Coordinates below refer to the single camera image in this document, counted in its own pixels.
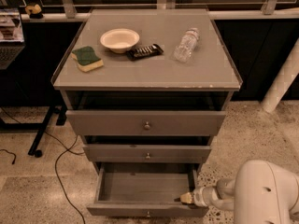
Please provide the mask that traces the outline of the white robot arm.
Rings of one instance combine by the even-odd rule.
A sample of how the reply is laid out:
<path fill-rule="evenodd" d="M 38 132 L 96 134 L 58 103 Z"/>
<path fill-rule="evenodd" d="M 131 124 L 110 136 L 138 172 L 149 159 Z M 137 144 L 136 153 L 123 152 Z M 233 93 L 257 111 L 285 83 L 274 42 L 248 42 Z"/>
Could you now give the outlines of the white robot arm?
<path fill-rule="evenodd" d="M 299 218 L 299 175 L 269 161 L 246 161 L 236 177 L 197 187 L 180 201 L 234 213 L 234 224 L 292 224 Z"/>

